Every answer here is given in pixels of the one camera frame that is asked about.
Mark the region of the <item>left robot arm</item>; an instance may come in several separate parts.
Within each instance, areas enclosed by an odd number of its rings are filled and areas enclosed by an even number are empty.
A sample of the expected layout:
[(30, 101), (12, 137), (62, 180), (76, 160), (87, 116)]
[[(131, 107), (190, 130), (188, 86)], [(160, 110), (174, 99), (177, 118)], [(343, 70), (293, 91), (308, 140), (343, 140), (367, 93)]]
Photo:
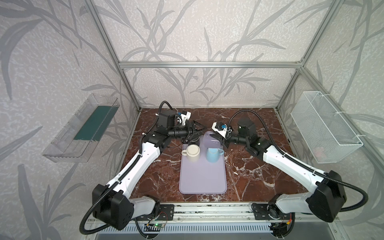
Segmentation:
[(142, 134), (139, 149), (127, 165), (106, 185), (98, 184), (92, 192), (92, 206), (80, 222), (79, 231), (92, 235), (108, 227), (124, 229), (130, 221), (141, 216), (158, 217), (160, 201), (151, 196), (132, 199), (131, 195), (149, 166), (174, 139), (187, 144), (204, 134), (207, 127), (191, 120), (188, 111), (177, 112), (170, 107), (163, 110), (162, 101), (152, 126)]

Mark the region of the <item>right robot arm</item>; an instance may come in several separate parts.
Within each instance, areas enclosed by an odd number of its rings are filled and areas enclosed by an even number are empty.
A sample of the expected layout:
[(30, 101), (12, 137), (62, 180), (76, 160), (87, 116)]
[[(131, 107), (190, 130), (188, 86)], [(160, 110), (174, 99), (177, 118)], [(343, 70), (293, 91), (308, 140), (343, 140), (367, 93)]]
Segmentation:
[(343, 182), (338, 173), (321, 171), (283, 151), (268, 129), (268, 139), (259, 137), (256, 125), (249, 117), (238, 121), (237, 130), (231, 123), (223, 122), (214, 122), (212, 130), (213, 138), (223, 147), (228, 148), (231, 144), (244, 146), (251, 156), (280, 169), (307, 190), (301, 194), (277, 194), (263, 209), (253, 204), (254, 212), (276, 220), (282, 214), (302, 213), (331, 223), (338, 213), (359, 209), (369, 200), (366, 191)]

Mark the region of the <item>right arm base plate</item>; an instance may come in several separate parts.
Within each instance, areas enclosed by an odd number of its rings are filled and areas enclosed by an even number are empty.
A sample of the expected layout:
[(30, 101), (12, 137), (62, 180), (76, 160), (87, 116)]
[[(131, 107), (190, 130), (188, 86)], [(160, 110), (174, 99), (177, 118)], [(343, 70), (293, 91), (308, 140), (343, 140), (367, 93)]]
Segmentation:
[(255, 216), (255, 220), (287, 222), (291, 219), (290, 214), (284, 214), (273, 204), (252, 203), (251, 210)]

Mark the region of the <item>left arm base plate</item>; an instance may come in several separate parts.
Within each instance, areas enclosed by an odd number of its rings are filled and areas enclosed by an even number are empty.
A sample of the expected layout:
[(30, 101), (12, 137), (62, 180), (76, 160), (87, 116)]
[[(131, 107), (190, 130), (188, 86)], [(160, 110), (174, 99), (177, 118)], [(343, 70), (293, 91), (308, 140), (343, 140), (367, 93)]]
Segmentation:
[(153, 217), (155, 220), (172, 221), (175, 213), (175, 205), (159, 204), (155, 206)]

